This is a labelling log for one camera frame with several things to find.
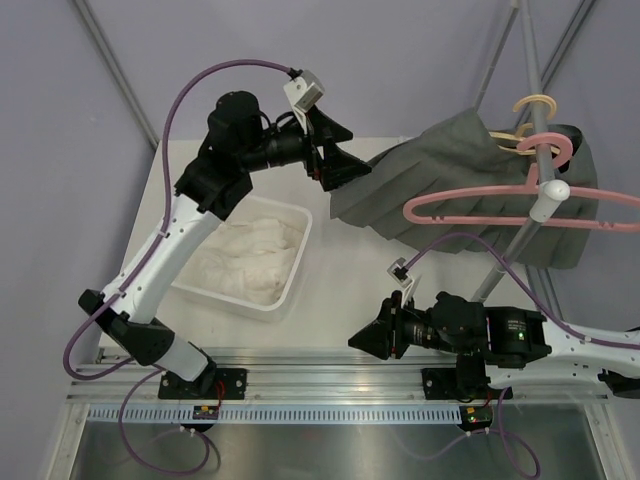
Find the crumpled cloth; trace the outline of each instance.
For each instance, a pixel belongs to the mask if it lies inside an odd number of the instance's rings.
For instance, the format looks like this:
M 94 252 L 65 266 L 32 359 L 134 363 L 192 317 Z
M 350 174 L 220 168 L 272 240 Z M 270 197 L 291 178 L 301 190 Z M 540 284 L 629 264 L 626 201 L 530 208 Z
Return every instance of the crumpled cloth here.
M 178 281 L 272 305 L 282 295 L 302 237 L 273 218 L 222 224 L 195 251 Z

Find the cable clip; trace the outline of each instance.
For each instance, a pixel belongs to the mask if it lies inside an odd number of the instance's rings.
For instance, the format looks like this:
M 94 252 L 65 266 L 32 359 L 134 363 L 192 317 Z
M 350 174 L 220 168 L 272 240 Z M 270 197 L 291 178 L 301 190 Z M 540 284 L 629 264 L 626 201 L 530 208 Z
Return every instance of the cable clip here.
M 413 282 L 409 269 L 404 266 L 405 262 L 404 258 L 399 258 L 387 268 L 387 273 L 403 288 L 407 288 Z
M 163 232 L 162 229 L 160 229 L 156 232 L 156 235 L 162 238 L 169 238 L 169 235 L 171 234 L 169 232 Z

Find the beige hanger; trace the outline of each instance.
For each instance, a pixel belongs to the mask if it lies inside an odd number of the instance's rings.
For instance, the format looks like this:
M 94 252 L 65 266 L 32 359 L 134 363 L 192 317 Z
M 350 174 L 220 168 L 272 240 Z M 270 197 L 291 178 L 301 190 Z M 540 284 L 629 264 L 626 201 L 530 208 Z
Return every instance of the beige hanger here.
M 543 102 L 549 105 L 549 113 L 547 114 L 547 120 L 551 120 L 553 117 L 555 117 L 556 112 L 558 111 L 558 104 L 555 101 L 555 99 L 553 97 L 550 97 L 549 95 L 542 95 L 542 94 L 528 95 L 526 97 L 521 98 L 513 106 L 513 111 L 517 112 L 524 105 L 531 102 Z M 518 127 L 518 129 L 513 134 L 504 133 L 504 132 L 489 132 L 489 135 L 491 135 L 492 138 L 497 138 L 501 140 L 511 140 L 513 142 L 519 143 L 525 139 L 525 137 L 523 137 L 524 132 L 526 132 L 530 128 L 533 128 L 532 123 L 523 123 L 522 125 L 520 125 L 520 127 Z M 536 154 L 535 149 L 521 151 L 516 148 L 504 147 L 502 145 L 498 145 L 498 148 L 500 150 L 504 150 L 505 152 L 517 153 L 518 155 L 523 155 L 523 156 Z M 552 146 L 551 152 L 558 155 L 560 153 L 560 149 L 558 149 L 555 146 Z
M 491 135 L 491 138 L 497 138 L 499 140 L 510 140 L 512 142 L 521 142 L 525 139 L 525 137 L 517 137 L 515 134 L 511 134 L 511 133 L 505 133 L 505 132 L 489 132 L 489 135 Z M 503 145 L 498 145 L 498 148 L 500 150 L 504 150 L 505 152 L 511 152 L 511 153 L 517 153 L 518 155 L 522 155 L 522 156 L 530 156 L 530 155 L 535 155 L 536 151 L 534 148 L 529 149 L 529 150 L 518 150 L 516 148 L 509 148 L 509 147 L 505 147 Z M 560 153 L 560 149 L 558 147 L 552 146 L 551 147 L 551 151 L 558 155 Z
M 541 95 L 541 94 L 529 95 L 527 97 L 521 98 L 513 106 L 513 111 L 517 112 L 524 105 L 531 102 L 543 102 L 549 105 L 549 113 L 547 114 L 547 120 L 551 120 L 553 117 L 556 116 L 556 112 L 558 111 L 558 104 L 556 103 L 555 99 L 553 97 L 550 97 L 549 95 Z M 526 132 L 530 128 L 533 128 L 532 123 L 523 123 L 515 131 L 514 135 L 516 137 L 522 137 L 524 135 L 524 132 Z

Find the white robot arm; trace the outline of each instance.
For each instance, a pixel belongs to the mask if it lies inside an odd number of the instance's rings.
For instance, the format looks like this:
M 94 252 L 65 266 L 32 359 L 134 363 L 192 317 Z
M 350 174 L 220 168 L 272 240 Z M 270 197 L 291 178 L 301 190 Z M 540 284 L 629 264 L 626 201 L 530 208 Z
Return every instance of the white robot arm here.
M 535 311 L 485 307 L 446 292 L 432 308 L 419 310 L 413 299 L 403 299 L 411 295 L 407 290 L 385 299 L 378 317 L 349 345 L 385 360 L 401 358 L 410 345 L 456 355 L 448 373 L 423 370 L 427 398 L 486 399 L 491 389 L 549 382 L 604 382 L 614 395 L 640 398 L 640 331 L 558 323 Z
M 138 363 L 177 375 L 191 396 L 211 389 L 215 362 L 156 319 L 156 311 L 195 249 L 249 193 L 250 172 L 302 162 L 309 177 L 328 191 L 371 171 L 337 147 L 353 134 L 315 107 L 323 89 L 313 74 L 295 72 L 285 93 L 294 118 L 266 128 L 251 93 L 231 92 L 218 100 L 197 158 L 175 185 L 168 223 L 159 223 L 118 277 L 101 291 L 86 290 L 79 300 L 89 314 L 103 309 L 96 323 Z M 129 281 L 134 270 L 135 278 Z

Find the hanger hook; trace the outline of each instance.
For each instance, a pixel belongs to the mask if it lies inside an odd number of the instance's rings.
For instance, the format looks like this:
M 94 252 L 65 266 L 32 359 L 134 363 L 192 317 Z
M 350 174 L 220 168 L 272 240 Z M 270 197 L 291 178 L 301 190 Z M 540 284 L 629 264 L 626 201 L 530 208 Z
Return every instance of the hanger hook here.
M 560 133 L 544 132 L 536 133 L 530 137 L 525 138 L 517 145 L 517 149 L 520 151 L 528 150 L 537 145 L 553 145 L 560 149 L 560 152 L 553 159 L 553 167 L 559 168 L 573 156 L 573 144 L 569 137 Z M 538 182 L 538 165 L 536 163 L 531 164 L 529 168 L 529 175 L 527 176 L 526 185 L 532 186 Z
M 549 106 L 549 113 L 547 114 L 547 120 L 551 120 L 553 117 L 556 116 L 556 112 L 558 111 L 558 103 L 555 101 L 553 97 L 550 97 L 549 95 L 542 95 L 542 94 L 529 95 L 524 98 L 521 98 L 513 106 L 513 111 L 517 112 L 524 105 L 531 102 L 543 102 Z M 530 128 L 533 128 L 532 123 L 523 123 L 515 131 L 514 135 L 516 137 L 522 137 L 524 135 L 524 132 L 526 132 Z

